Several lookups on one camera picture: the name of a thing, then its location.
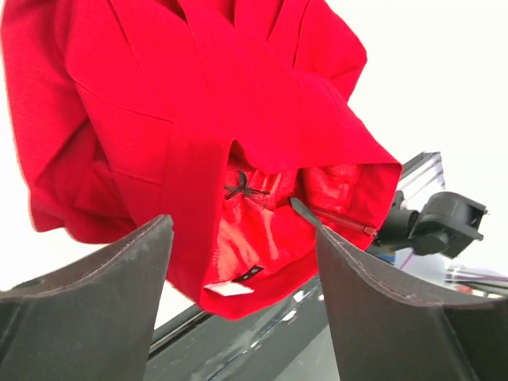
white surface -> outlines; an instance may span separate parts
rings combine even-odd
[[[369,63],[351,105],[401,161],[443,152],[447,188],[486,203],[485,241],[465,254],[508,268],[504,152],[508,127],[508,5],[503,0],[348,0],[333,8],[364,42]],[[94,250],[62,230],[33,232],[5,93],[0,114],[0,288]],[[190,302],[165,287],[158,324]]]

red garment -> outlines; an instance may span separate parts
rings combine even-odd
[[[323,0],[6,0],[2,43],[36,229],[106,243],[170,214],[168,279],[205,310],[317,273],[289,197],[360,248],[387,215],[401,166],[346,105],[366,55]],[[238,169],[259,192],[226,199]],[[251,294],[203,288],[253,266]]]

gray surface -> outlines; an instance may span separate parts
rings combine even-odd
[[[328,326],[275,379],[275,381],[310,380],[340,380]]]

white tag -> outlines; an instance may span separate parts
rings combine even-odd
[[[251,294],[254,292],[252,288],[231,281],[207,284],[205,288],[207,290],[216,292],[222,296],[243,295],[243,294]]]

black drawstring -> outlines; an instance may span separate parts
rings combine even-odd
[[[270,192],[268,190],[257,190],[253,188],[247,187],[247,175],[243,171],[238,171],[239,175],[239,183],[238,186],[226,185],[224,189],[229,191],[229,193],[225,196],[226,200],[230,200],[235,197],[237,194],[242,194],[244,197],[251,198],[254,194],[265,194],[269,195]]]

